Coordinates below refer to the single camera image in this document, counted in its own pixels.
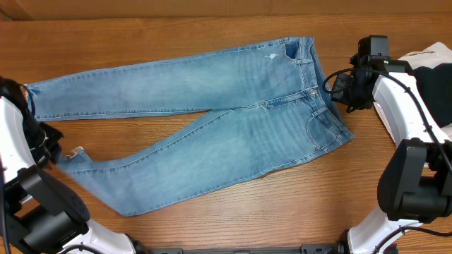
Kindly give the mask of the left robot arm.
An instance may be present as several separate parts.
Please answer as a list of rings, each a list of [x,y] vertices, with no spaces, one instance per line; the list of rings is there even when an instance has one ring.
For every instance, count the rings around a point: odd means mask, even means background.
[[[44,169],[62,133],[35,119],[29,89],[1,79],[1,237],[22,253],[146,253],[90,218],[81,198]]]

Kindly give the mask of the light blue denim jeans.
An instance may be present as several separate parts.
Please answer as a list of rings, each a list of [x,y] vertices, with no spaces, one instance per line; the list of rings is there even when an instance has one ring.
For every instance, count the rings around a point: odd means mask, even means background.
[[[310,162],[352,140],[310,37],[104,68],[28,85],[38,121],[202,117],[123,159],[58,162],[121,215],[158,210]]]

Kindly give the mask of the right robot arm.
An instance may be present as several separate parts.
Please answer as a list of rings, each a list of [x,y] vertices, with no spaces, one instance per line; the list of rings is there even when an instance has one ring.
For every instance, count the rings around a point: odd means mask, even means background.
[[[397,253],[395,242],[409,231],[450,237],[425,228],[451,215],[451,141],[422,101],[413,69],[389,56],[383,35],[362,38],[350,64],[332,73],[333,87],[324,92],[348,113],[378,103],[397,148],[379,179],[378,205],[329,253]]]

